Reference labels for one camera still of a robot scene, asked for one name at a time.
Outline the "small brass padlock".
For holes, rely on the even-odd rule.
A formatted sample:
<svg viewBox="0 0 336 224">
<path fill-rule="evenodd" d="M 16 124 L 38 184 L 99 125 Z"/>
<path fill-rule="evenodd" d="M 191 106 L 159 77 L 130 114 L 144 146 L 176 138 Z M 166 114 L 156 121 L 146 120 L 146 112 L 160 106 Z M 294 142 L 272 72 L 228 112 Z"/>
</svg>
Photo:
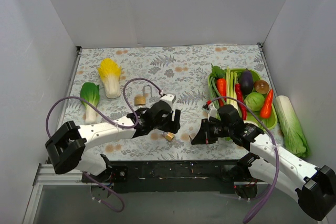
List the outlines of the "small brass padlock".
<svg viewBox="0 0 336 224">
<path fill-rule="evenodd" d="M 171 132 L 163 132 L 162 136 L 169 142 L 171 142 L 175 138 L 175 135 Z"/>
</svg>

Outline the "large brass long-shackle padlock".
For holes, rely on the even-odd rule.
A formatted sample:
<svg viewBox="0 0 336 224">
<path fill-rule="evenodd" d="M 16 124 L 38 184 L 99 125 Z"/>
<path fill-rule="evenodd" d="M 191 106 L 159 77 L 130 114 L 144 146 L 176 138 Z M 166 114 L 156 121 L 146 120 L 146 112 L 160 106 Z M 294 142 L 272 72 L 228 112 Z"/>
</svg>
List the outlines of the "large brass long-shackle padlock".
<svg viewBox="0 0 336 224">
<path fill-rule="evenodd" d="M 152 97 L 152 87 L 149 84 L 144 85 L 142 88 L 142 93 L 134 97 L 134 105 L 145 106 L 146 99 L 151 97 Z"/>
</svg>

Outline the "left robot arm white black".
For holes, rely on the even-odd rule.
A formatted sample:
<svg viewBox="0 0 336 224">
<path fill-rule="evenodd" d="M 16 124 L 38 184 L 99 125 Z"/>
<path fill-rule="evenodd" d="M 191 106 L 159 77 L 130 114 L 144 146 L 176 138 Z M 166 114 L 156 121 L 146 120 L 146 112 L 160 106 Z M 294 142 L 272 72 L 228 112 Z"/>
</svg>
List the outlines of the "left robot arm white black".
<svg viewBox="0 0 336 224">
<path fill-rule="evenodd" d="M 153 130 L 177 133 L 180 129 L 181 111 L 171 110 L 165 101 L 152 107 L 138 109 L 136 115 L 127 114 L 117 120 L 119 126 L 110 123 L 75 125 L 64 123 L 46 142 L 45 147 L 56 174 L 74 169 L 89 172 L 100 182 L 111 178 L 108 159 L 102 154 L 95 156 L 88 150 L 98 145 L 145 136 Z"/>
</svg>

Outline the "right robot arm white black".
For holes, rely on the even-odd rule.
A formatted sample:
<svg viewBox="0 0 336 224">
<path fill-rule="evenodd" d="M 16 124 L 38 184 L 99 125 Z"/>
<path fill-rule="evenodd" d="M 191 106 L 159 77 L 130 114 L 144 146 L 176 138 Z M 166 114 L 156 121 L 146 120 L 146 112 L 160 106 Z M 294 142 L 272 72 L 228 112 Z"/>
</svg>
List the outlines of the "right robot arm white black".
<svg viewBox="0 0 336 224">
<path fill-rule="evenodd" d="M 211 102 L 203 106 L 203 119 L 193 145 L 213 144 L 229 137 L 247 150 L 240 159 L 238 176 L 267 182 L 292 199 L 312 219 L 322 221 L 335 207 L 335 172 L 329 166 L 318 167 L 272 142 L 269 135 L 254 124 L 246 123 L 232 105 L 216 109 Z"/>
</svg>

